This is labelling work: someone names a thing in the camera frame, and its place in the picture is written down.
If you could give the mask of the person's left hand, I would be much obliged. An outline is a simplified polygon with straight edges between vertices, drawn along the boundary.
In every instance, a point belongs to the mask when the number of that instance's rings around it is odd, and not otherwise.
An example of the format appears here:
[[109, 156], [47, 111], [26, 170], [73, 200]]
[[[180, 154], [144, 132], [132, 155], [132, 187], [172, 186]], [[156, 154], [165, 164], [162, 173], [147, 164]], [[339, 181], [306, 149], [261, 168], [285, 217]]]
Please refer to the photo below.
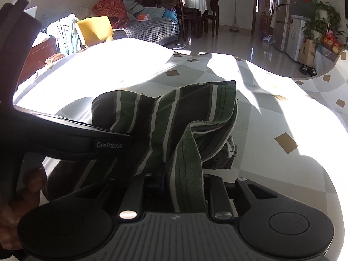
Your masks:
[[27, 186], [20, 194], [19, 199], [7, 203], [1, 197], [1, 246], [3, 249], [22, 249], [17, 235], [18, 223], [23, 215], [39, 206], [41, 191], [46, 183], [47, 175], [43, 165], [41, 165], [30, 175]]

